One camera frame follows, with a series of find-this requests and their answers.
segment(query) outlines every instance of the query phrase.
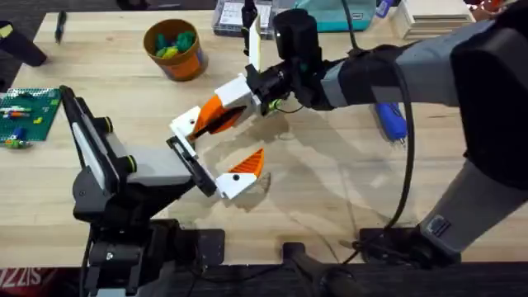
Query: wooden tabletop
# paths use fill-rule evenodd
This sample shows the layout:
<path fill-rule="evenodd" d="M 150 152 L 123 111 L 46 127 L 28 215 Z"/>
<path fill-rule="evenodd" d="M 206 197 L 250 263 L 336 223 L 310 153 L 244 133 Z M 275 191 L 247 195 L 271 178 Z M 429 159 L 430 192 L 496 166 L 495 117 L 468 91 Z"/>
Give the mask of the wooden tabletop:
<path fill-rule="evenodd" d="M 46 15 L 35 42 L 49 61 L 22 66 L 13 87 L 65 84 L 84 97 L 96 116 L 111 117 L 126 144 L 166 147 L 173 118 L 202 105 L 223 83 L 243 72 L 239 38 L 211 30 L 213 12 L 69 13 L 61 45 L 54 42 L 57 14 Z M 168 80 L 142 47 L 144 32 L 163 19 L 182 18 L 197 28 L 209 67 L 190 82 Z M 348 34 L 319 36 L 325 59 L 346 56 Z M 358 43 L 402 45 L 387 20 L 376 20 Z M 273 41 L 262 42 L 263 66 L 279 61 Z M 284 108 L 294 109 L 291 100 Z M 415 104 L 417 148 L 412 191 L 403 225 L 414 225 L 438 201 L 463 163 L 464 136 L 456 108 Z M 389 145 L 369 106 L 332 112 L 303 109 L 248 122 L 199 139 L 197 152 L 222 172 L 265 149 L 262 179 L 236 200 L 186 193 L 159 217 L 186 228 L 222 228 L 225 263 L 277 263 L 283 242 L 300 241 L 320 261 L 344 260 L 363 227 L 382 226 L 400 196 L 405 150 Z M 78 157 L 64 110 L 48 139 L 32 149 L 0 150 L 0 267 L 78 266 L 87 224 L 72 216 Z M 482 236 L 466 261 L 527 260 L 528 209 Z"/>

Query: black cable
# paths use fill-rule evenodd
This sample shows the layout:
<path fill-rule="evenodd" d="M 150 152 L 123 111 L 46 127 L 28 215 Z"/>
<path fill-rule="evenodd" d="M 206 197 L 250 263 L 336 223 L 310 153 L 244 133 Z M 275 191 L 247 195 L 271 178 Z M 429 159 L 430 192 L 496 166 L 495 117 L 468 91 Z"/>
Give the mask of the black cable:
<path fill-rule="evenodd" d="M 187 294 L 185 294 L 186 297 L 191 297 L 192 291 L 195 289 L 196 281 L 198 281 L 198 279 L 193 277 L 192 284 L 189 287 L 189 290 L 187 290 Z"/>
<path fill-rule="evenodd" d="M 84 281 L 86 278 L 86 270 L 88 266 L 88 255 L 90 254 L 90 247 L 93 240 L 93 230 L 90 226 L 88 232 L 88 240 L 86 241 L 86 247 L 84 248 L 84 254 L 82 255 L 81 271 L 79 272 L 79 297 L 86 297 L 84 294 Z"/>
<path fill-rule="evenodd" d="M 213 283 L 213 284 L 239 284 L 239 283 L 243 283 L 244 281 L 249 281 L 249 280 L 252 280 L 256 277 L 259 277 L 259 276 L 264 276 L 270 272 L 273 272 L 273 271 L 278 271 L 280 269 L 282 269 L 284 267 L 284 264 L 280 264 L 279 266 L 273 266 L 273 267 L 270 267 L 270 268 L 267 268 L 267 269 L 264 269 L 262 271 L 259 271 L 253 275 L 250 275 L 250 276 L 245 276 L 245 277 L 242 277 L 242 278 L 239 278 L 239 279 L 213 279 L 213 278 L 207 278 L 203 275 L 199 275 L 197 274 L 196 272 L 194 272 L 191 268 L 187 267 L 186 266 L 186 269 L 197 279 L 201 280 L 201 281 L 207 281 L 207 282 L 210 282 L 210 283 Z"/>
<path fill-rule="evenodd" d="M 282 113 L 292 114 L 292 113 L 295 113 L 295 112 L 297 112 L 297 111 L 302 110 L 303 108 L 304 108 L 304 106 L 301 106 L 301 107 L 297 108 L 296 110 L 292 110 L 292 111 L 284 111 L 284 110 L 282 110 L 282 109 L 279 108 L 279 107 L 276 107 L 275 109 L 278 110 L 278 111 L 280 111 L 280 112 L 282 112 Z"/>
<path fill-rule="evenodd" d="M 295 262 L 291 261 L 291 265 L 294 268 L 295 275 L 297 276 L 297 279 L 299 280 L 299 283 L 303 287 L 304 293 L 307 297 L 314 297 L 313 291 L 310 289 L 310 287 L 306 284 L 306 280 L 304 279 L 303 273 L 300 271 L 300 269 L 297 267 Z"/>
<path fill-rule="evenodd" d="M 352 48 L 354 50 L 360 50 L 360 47 L 356 42 L 356 36 L 354 35 L 354 25 L 352 25 L 352 17 L 350 16 L 350 9 L 348 8 L 347 0 L 341 0 L 341 3 L 343 5 L 343 10 L 345 11 L 346 22 L 348 23 L 348 34 L 350 34 Z"/>
<path fill-rule="evenodd" d="M 346 20 L 348 22 L 348 31 L 350 34 L 350 40 L 352 43 L 352 48 L 354 50 L 361 50 L 360 47 L 357 45 L 356 37 L 354 35 L 354 27 L 352 25 L 352 19 L 350 16 L 350 10 L 348 9 L 346 0 L 341 0 L 343 9 L 346 14 Z M 392 217 L 392 219 L 383 227 L 383 229 L 379 232 L 379 234 L 376 234 L 375 236 L 366 239 L 363 242 L 355 241 L 352 243 L 352 247 L 355 249 L 355 251 L 342 263 L 342 265 L 348 264 L 352 259 L 357 257 L 361 250 L 371 244 L 374 240 L 376 240 L 379 236 L 381 236 L 383 233 L 387 232 L 387 230 L 391 229 L 399 220 L 400 216 L 403 213 L 403 210 L 405 209 L 405 205 L 407 204 L 408 194 L 411 189 L 411 181 L 413 179 L 413 169 L 414 169 L 414 117 L 413 117 L 413 106 L 411 104 L 411 97 L 409 95 L 408 85 L 407 82 L 405 82 L 405 79 L 403 78 L 402 70 L 400 67 L 394 62 L 394 61 L 388 61 L 382 58 L 379 58 L 385 63 L 390 64 L 393 66 L 394 73 L 396 74 L 396 77 L 398 79 L 398 84 L 400 86 L 400 92 L 402 93 L 402 99 L 403 99 L 403 106 L 405 110 L 405 116 L 407 117 L 406 123 L 407 123 L 407 132 L 408 132 L 408 148 L 407 148 L 407 164 L 405 166 L 405 177 L 403 178 L 403 186 L 402 186 L 402 195 L 400 196 L 400 200 L 398 203 L 398 207 Z M 398 252 L 391 251 L 391 254 L 394 254 L 396 256 L 399 256 L 400 258 L 404 259 L 404 256 Z"/>

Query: green lego plate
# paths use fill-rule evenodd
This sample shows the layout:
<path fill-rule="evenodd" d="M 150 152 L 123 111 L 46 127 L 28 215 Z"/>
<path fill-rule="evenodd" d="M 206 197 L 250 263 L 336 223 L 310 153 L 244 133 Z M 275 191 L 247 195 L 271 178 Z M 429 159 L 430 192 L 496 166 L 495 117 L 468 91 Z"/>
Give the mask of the green lego plate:
<path fill-rule="evenodd" d="M 51 123 L 59 109 L 60 91 L 58 88 L 13 88 L 7 90 L 6 96 L 0 99 L 0 109 L 12 106 L 31 108 L 28 117 L 7 119 L 5 112 L 0 111 L 0 140 L 8 139 L 16 127 L 25 128 L 23 140 L 46 140 Z M 34 120 L 42 118 L 39 124 Z"/>

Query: gray robot arm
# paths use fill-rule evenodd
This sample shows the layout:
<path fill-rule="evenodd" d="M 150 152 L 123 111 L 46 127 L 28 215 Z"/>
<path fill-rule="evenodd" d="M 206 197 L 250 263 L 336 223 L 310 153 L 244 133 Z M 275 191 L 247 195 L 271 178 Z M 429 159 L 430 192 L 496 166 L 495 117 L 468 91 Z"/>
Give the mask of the gray robot arm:
<path fill-rule="evenodd" d="M 411 252 L 423 266 L 457 262 L 478 237 L 528 200 L 528 144 L 520 125 L 528 108 L 527 16 L 528 4 L 519 2 L 495 21 L 451 35 L 352 54 L 312 82 L 317 96 L 300 101 L 327 111 L 401 102 L 400 75 L 411 102 L 460 108 L 467 160 L 415 229 Z"/>

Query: orange gripper pad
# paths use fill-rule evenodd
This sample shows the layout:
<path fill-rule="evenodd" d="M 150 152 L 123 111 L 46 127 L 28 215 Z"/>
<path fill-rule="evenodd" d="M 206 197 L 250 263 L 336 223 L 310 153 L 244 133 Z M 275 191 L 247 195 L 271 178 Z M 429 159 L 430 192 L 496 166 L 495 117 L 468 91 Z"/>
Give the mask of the orange gripper pad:
<path fill-rule="evenodd" d="M 215 119 L 218 119 L 223 113 L 228 111 L 222 106 L 222 101 L 218 95 L 214 95 L 210 98 L 205 105 L 202 106 L 198 119 L 196 120 L 195 128 L 192 131 L 192 134 L 204 129 L 210 122 Z M 239 118 L 242 113 L 239 113 L 233 116 L 231 119 L 227 120 L 223 125 L 221 125 L 217 130 L 210 131 L 211 134 L 216 134 L 222 132 L 232 125 Z"/>
<path fill-rule="evenodd" d="M 239 165 L 229 170 L 229 173 L 253 173 L 256 177 L 260 177 L 263 165 L 264 149 L 261 148 L 249 156 L 249 158 L 243 160 Z"/>

